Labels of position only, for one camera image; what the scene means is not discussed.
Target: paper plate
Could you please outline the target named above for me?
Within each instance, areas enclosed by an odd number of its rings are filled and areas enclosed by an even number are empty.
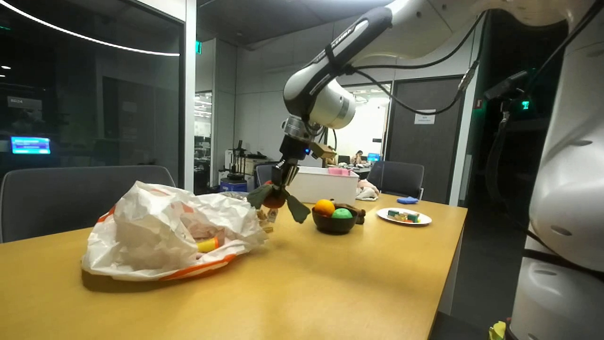
[[[410,221],[410,219],[397,219],[392,215],[392,212],[397,212],[397,214],[418,214],[418,221]],[[416,212],[416,210],[405,210],[405,208],[384,208],[384,210],[378,210],[378,217],[380,219],[386,219],[386,221],[392,221],[392,223],[397,223],[397,225],[412,225],[412,227],[424,227],[424,225],[431,225],[433,219],[422,212]]]

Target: black chair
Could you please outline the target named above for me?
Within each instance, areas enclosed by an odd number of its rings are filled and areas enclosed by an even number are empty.
[[[367,180],[375,183],[382,193],[422,198],[424,176],[424,164],[378,161],[375,163]]]
[[[352,157],[350,155],[339,155],[339,164],[342,164],[342,163],[352,164]]]
[[[258,163],[254,166],[254,187],[256,189],[273,180],[276,164],[278,163]]]
[[[12,170],[3,180],[0,242],[93,227],[135,181],[174,185],[165,166]]]

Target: desk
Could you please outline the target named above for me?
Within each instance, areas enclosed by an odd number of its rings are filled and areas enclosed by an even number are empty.
[[[271,242],[214,274],[125,283],[80,270],[90,229],[0,246],[0,336],[146,340],[427,338],[467,217],[422,202],[431,227],[367,221],[327,236],[282,212]]]

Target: person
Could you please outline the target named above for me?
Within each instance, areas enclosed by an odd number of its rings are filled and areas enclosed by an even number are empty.
[[[354,157],[354,166],[363,166],[363,149],[359,149]]]

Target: plate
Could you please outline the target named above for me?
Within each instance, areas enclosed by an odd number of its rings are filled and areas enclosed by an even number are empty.
[[[418,221],[410,221],[410,219],[395,219],[390,215],[390,212],[397,212],[397,214],[418,214]],[[378,210],[378,217],[380,219],[386,219],[386,221],[392,221],[392,223],[399,223],[399,225],[412,225],[412,227],[422,227],[422,225],[431,225],[433,219],[422,212],[416,212],[416,210],[403,210],[403,208],[384,208],[384,210]]]
[[[401,204],[418,204],[416,197],[399,197],[397,202]]]

